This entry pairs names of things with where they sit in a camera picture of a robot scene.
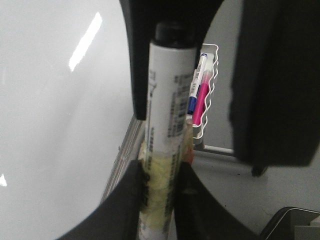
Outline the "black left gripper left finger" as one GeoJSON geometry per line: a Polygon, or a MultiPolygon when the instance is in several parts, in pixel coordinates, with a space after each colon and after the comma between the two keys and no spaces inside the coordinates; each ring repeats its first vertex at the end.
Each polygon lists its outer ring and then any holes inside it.
{"type": "Polygon", "coordinates": [[[142,202],[143,170],[130,161],[124,175],[104,202],[60,240],[135,240],[142,202]]]}

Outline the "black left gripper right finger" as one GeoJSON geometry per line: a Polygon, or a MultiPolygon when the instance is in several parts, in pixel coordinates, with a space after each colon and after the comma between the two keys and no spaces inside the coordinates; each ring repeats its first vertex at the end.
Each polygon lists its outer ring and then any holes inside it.
{"type": "Polygon", "coordinates": [[[174,197],[178,240],[259,240],[210,194],[188,162],[180,165],[174,197]]]}

